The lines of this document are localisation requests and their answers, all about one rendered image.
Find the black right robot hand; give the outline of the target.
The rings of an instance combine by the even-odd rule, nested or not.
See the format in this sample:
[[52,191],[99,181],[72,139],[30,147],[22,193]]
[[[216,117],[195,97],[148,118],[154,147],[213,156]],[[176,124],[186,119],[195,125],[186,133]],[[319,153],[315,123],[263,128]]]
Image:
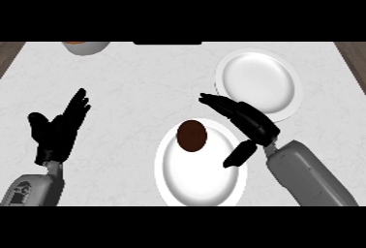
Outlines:
[[235,102],[224,96],[202,93],[199,102],[208,105],[232,122],[248,139],[242,141],[224,159],[223,168],[239,167],[257,147],[267,147],[281,134],[281,129],[266,114],[245,102]]

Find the brown chocolate cupcake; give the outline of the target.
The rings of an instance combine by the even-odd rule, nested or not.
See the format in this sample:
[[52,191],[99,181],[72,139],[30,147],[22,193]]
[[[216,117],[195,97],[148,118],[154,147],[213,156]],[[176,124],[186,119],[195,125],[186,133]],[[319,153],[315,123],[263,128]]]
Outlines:
[[198,120],[185,121],[177,129],[177,143],[188,152],[199,151],[207,144],[207,128]]

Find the white plate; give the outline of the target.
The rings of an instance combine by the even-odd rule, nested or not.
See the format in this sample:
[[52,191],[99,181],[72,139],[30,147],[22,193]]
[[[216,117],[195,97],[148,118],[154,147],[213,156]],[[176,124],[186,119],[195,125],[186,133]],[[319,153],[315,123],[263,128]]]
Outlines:
[[248,165],[223,168],[239,145],[230,130],[214,120],[196,118],[205,126],[205,146],[188,152],[177,142],[182,123],[167,131],[157,151],[155,180],[168,206],[235,206],[247,188]]
[[241,48],[219,61],[214,87],[220,96],[247,102],[273,122],[286,120],[303,100],[298,72],[289,62],[260,48]]

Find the white bowl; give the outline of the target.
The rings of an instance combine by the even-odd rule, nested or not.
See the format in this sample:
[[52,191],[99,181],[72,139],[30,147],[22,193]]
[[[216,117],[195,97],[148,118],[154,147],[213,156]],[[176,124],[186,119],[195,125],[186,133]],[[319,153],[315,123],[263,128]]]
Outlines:
[[83,42],[71,44],[64,42],[68,51],[74,55],[86,56],[99,53],[109,45],[109,42]]

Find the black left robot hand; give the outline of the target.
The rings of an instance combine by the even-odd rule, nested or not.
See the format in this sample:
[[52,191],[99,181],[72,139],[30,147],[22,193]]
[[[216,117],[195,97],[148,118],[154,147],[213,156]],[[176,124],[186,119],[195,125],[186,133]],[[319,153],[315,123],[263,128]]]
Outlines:
[[80,88],[64,113],[53,120],[49,120],[40,112],[33,112],[28,115],[31,137],[37,142],[34,163],[39,166],[43,166],[49,161],[62,163],[68,159],[77,132],[90,108],[86,89]]

